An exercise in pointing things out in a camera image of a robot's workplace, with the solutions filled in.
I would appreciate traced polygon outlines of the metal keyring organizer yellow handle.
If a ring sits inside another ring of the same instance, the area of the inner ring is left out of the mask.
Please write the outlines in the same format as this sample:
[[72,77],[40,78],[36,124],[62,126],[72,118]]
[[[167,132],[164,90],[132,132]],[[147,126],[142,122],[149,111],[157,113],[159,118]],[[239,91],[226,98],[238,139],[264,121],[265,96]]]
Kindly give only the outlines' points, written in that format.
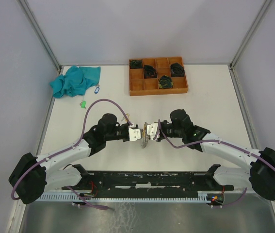
[[144,126],[143,126],[143,130],[142,130],[142,145],[141,145],[141,147],[143,149],[147,146],[148,141],[149,141],[149,135],[147,133],[147,126],[148,126],[148,123],[145,122]]

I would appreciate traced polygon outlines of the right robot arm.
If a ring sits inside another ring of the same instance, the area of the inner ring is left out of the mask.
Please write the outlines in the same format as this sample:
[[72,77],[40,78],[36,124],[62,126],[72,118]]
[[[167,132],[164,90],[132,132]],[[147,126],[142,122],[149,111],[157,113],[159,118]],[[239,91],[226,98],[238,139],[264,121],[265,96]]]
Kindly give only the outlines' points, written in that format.
[[251,189],[264,199],[275,200],[275,150],[258,150],[224,140],[210,130],[195,125],[183,109],[174,110],[170,119],[170,122],[158,121],[149,126],[149,138],[156,141],[180,138],[183,142],[180,148],[188,147],[215,155],[236,165],[236,168],[219,165],[207,175],[204,179],[208,189],[232,185]]

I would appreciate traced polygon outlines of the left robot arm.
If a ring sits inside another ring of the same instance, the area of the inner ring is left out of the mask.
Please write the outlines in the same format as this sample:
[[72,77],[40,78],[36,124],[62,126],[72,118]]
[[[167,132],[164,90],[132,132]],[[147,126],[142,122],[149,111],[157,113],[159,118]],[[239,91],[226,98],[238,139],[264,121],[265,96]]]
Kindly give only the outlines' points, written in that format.
[[87,175],[76,167],[67,171],[62,170],[62,167],[98,153],[106,147],[108,141],[136,141],[140,136],[140,129],[128,123],[119,125],[115,115],[104,114],[97,125],[70,146],[49,154],[24,154],[8,181],[13,187],[13,193],[24,204],[34,202],[50,189],[64,186],[85,189],[89,185]]

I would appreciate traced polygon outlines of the key with yellow framed tag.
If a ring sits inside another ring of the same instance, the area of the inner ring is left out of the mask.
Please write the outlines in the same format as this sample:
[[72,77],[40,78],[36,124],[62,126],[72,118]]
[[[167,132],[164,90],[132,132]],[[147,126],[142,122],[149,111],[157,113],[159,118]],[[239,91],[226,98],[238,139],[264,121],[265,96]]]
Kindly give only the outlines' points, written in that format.
[[123,118],[121,119],[121,121],[126,121],[126,122],[128,122],[128,121],[129,121],[129,117],[130,117],[130,114],[129,114],[129,113],[126,113],[126,116],[123,117]]

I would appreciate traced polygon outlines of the rolled dark fabric green pattern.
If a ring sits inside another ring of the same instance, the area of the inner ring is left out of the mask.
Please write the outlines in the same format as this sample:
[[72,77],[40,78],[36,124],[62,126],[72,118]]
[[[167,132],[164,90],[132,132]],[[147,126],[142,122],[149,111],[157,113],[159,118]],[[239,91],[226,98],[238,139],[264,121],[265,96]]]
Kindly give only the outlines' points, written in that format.
[[168,75],[163,75],[158,80],[159,89],[172,89],[173,88],[173,80]]

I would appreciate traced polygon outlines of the key with green tag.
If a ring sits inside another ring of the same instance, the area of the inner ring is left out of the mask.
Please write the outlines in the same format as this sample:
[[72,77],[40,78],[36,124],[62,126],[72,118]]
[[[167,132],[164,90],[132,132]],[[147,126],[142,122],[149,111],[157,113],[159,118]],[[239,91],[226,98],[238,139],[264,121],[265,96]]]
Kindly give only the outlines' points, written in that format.
[[85,109],[85,108],[86,108],[86,101],[83,100],[83,101],[80,103],[80,106],[81,106],[81,108]]

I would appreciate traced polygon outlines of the wooden compartment tray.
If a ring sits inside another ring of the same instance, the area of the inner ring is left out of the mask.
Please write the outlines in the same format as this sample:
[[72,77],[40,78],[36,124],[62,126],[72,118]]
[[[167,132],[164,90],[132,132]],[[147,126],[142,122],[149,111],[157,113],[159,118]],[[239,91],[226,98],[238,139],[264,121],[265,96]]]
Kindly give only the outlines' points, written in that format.
[[[159,57],[159,58],[138,58],[144,65],[153,66],[157,70],[157,78],[144,78],[144,70],[130,69],[129,67],[129,95],[147,96],[147,95],[167,95],[167,94],[185,94],[188,92],[188,83],[186,73],[184,77],[172,77],[170,65],[179,63],[184,67],[182,57]],[[158,80],[161,76],[168,75],[173,80],[172,89],[159,89]]]

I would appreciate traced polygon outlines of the key with blue tag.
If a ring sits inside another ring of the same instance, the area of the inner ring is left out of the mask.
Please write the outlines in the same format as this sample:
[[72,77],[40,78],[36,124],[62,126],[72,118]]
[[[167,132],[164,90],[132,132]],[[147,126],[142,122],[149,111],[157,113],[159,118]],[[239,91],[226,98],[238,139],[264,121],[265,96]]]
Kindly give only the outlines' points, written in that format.
[[99,90],[100,90],[100,86],[99,86],[99,84],[97,84],[96,88],[94,90],[94,93],[97,94],[99,92]]

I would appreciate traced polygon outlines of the rolled dark fabric red pattern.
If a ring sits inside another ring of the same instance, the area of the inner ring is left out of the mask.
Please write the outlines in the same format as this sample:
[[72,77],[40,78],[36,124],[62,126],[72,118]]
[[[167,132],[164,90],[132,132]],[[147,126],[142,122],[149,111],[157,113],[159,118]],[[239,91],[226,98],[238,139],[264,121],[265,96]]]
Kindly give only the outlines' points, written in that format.
[[150,65],[144,65],[143,67],[144,70],[144,78],[145,79],[150,79],[150,78],[157,78],[157,70]]

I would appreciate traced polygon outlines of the teal cloth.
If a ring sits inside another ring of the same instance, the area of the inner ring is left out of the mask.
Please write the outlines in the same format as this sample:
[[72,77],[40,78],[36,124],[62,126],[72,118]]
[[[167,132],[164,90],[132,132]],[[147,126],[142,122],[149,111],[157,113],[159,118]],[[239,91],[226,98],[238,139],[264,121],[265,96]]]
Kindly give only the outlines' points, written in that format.
[[101,67],[70,67],[65,74],[60,74],[49,83],[52,96],[83,96],[90,87],[99,84]]

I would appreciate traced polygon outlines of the rolled dark fabric far left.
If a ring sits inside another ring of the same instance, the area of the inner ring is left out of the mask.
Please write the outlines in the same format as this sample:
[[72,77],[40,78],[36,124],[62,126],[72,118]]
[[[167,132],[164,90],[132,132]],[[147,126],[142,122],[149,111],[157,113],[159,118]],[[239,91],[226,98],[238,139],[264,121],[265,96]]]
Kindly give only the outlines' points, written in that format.
[[130,60],[129,61],[130,69],[142,69],[143,68],[143,61],[140,59]]

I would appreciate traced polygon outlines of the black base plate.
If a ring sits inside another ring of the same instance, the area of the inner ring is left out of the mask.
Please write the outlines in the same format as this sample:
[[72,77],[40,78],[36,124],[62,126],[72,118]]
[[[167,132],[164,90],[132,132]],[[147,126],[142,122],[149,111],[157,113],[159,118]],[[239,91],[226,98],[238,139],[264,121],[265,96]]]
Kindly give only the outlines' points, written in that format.
[[199,191],[233,191],[209,172],[89,171],[72,187],[94,191],[96,198],[196,198]]

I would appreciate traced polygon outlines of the left aluminium frame post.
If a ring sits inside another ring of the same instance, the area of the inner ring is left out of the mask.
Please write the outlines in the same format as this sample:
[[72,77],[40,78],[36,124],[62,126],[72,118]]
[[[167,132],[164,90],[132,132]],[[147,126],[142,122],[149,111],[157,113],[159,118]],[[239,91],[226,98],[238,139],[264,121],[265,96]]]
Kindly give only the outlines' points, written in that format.
[[17,0],[19,6],[21,7],[23,13],[27,17],[31,27],[33,28],[36,36],[38,37],[38,40],[42,44],[45,52],[47,53],[49,59],[52,61],[53,65],[57,69],[58,72],[62,70],[62,66],[60,65],[58,59],[56,58],[54,52],[51,49],[51,46],[49,45],[48,40],[46,39],[41,27],[39,26],[37,19],[31,10],[31,7],[27,0]]

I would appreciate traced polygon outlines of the aluminium frame post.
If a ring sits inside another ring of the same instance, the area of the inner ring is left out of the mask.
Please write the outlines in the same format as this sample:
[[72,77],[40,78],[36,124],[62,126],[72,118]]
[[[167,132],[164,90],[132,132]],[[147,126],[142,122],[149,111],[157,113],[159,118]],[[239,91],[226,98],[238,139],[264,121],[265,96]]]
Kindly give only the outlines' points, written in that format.
[[237,64],[239,63],[243,53],[245,52],[246,48],[248,47],[251,39],[255,35],[256,31],[258,30],[260,24],[264,20],[265,16],[267,15],[269,9],[271,8],[273,4],[273,0],[265,0],[259,9],[255,19],[253,20],[252,24],[250,25],[249,29],[247,30],[244,38],[242,39],[242,42],[237,49],[233,59],[230,62],[230,67],[235,68]]
[[41,27],[39,26],[37,19],[31,10],[31,7],[27,0],[17,0],[19,6],[21,7],[23,13],[27,17],[31,27],[33,28],[36,36],[38,37],[38,40],[42,44],[45,52],[47,53],[49,59],[52,61],[53,65],[57,69],[58,72],[62,70],[62,66],[60,65],[58,59],[56,58],[54,52],[51,49],[51,46],[49,45],[48,40],[46,39]]

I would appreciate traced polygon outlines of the right aluminium frame post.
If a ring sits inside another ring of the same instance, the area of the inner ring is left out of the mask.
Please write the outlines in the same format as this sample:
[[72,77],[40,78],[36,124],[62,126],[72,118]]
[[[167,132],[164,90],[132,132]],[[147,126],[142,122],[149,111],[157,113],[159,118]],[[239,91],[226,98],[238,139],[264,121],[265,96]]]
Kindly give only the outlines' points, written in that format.
[[242,42],[237,49],[233,59],[230,62],[230,67],[235,68],[237,64],[239,63],[243,53],[245,52],[246,48],[248,47],[251,39],[255,35],[256,31],[258,30],[260,24],[264,20],[265,16],[267,15],[269,9],[271,8],[273,4],[273,0],[265,0],[259,9],[255,19],[253,20],[252,24],[250,25],[249,29],[247,30],[244,38],[242,39]]

